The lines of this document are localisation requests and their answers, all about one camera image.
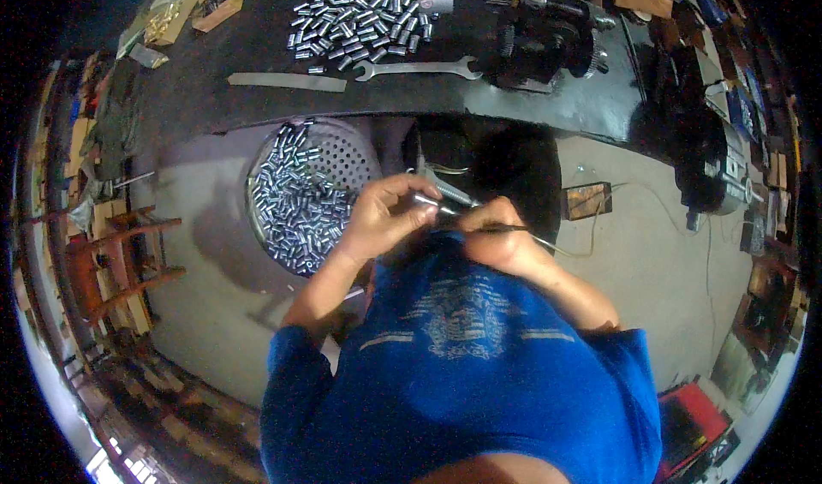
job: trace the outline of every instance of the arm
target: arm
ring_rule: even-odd
[[[467,256],[500,272],[536,285],[557,305],[574,329],[585,332],[619,330],[619,315],[597,288],[563,270],[528,232],[475,232],[491,223],[524,225],[511,202],[500,197],[461,218]]]
[[[390,208],[409,191],[423,191],[433,198],[441,198],[432,182],[409,174],[387,177],[363,188],[343,237],[300,291],[283,317],[281,327],[303,327],[315,345],[322,344],[331,330],[331,313],[343,302],[365,263],[391,250],[407,234],[434,221],[437,208],[431,205],[397,215],[391,213]]]

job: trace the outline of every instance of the handheld tool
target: handheld tool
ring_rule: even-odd
[[[380,74],[414,74],[414,73],[434,73],[434,74],[456,74],[475,80],[482,77],[482,72],[472,72],[468,68],[468,63],[476,61],[476,57],[466,56],[453,63],[394,63],[392,65],[375,65],[371,61],[362,60],[354,69],[362,68],[365,74],[355,78],[357,81],[367,81],[369,78]]]

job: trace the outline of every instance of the concrete floor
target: concrete floor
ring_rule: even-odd
[[[161,317],[152,333],[156,348],[254,407],[265,389],[269,339],[303,282],[267,257],[244,212],[243,181],[268,131],[243,129],[179,143],[139,160],[135,173],[158,173],[131,188],[134,206],[156,203],[159,216],[183,221],[166,232],[164,249],[169,262],[184,265],[188,274],[149,292]],[[626,186],[615,192],[613,212],[597,222],[593,256],[557,260],[601,287],[626,325],[648,331],[658,390],[709,375],[751,272],[751,257],[738,251],[743,211],[713,218],[698,235],[684,236],[678,231],[685,231],[685,207],[670,167],[581,137],[560,140],[558,148],[563,186],[646,184],[676,228],[650,191]],[[592,223],[562,222],[557,244],[586,252]],[[713,313],[705,286],[709,238]],[[334,346],[324,352],[335,366]]]

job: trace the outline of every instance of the cable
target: cable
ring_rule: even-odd
[[[663,209],[665,210],[665,213],[668,216],[668,220],[671,221],[671,225],[673,225],[673,228],[675,228],[676,231],[679,232],[679,234],[681,236],[694,237],[694,236],[697,236],[700,233],[700,229],[697,229],[696,232],[683,232],[679,228],[679,226],[677,226],[676,221],[673,219],[673,214],[671,213],[671,210],[668,209],[668,207],[665,205],[665,203],[663,202],[662,197],[660,197],[659,194],[655,190],[653,190],[653,188],[651,188],[649,185],[643,184],[641,182],[621,182],[619,184],[614,184],[613,186],[611,186],[611,193],[606,195],[605,198],[603,198],[599,202],[599,205],[597,206],[597,211],[593,215],[593,224],[591,225],[591,247],[588,250],[588,252],[586,252],[584,254],[577,254],[577,253],[574,253],[574,252],[564,251],[561,248],[559,248],[558,246],[554,245],[553,243],[550,243],[546,240],[543,240],[541,237],[535,236],[533,234],[531,236],[533,237],[533,239],[535,241],[542,243],[543,245],[547,246],[548,248],[550,248],[550,249],[552,249],[556,252],[559,252],[560,254],[565,255],[566,257],[570,257],[570,258],[574,258],[574,259],[586,259],[586,258],[591,257],[593,255],[594,234],[597,232],[596,231],[597,219],[599,218],[599,214],[602,212],[602,207],[605,205],[606,202],[611,200],[611,197],[613,196],[613,194],[617,190],[619,190],[621,188],[624,188],[625,186],[628,186],[628,185],[639,186],[640,188],[644,188],[645,190],[650,191],[651,193],[653,193],[653,196],[657,198],[657,201],[659,202],[659,205],[663,206]]]

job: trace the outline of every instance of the wooden chair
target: wooden chair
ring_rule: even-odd
[[[114,311],[118,305],[124,305],[129,297],[142,293],[149,287],[167,283],[182,277],[186,269],[182,266],[168,266],[165,263],[159,244],[159,235],[163,230],[180,225],[182,220],[171,218],[158,220],[149,215],[154,206],[118,214],[108,220],[113,233],[107,237],[90,242],[85,235],[73,236],[66,247],[66,259],[80,316],[89,324],[96,324]],[[136,262],[132,248],[132,238],[145,234],[151,238],[154,261],[146,264]],[[97,281],[98,254],[103,255],[111,268],[114,281],[119,290],[103,300]],[[140,280],[139,274],[151,268],[155,275],[147,280]]]

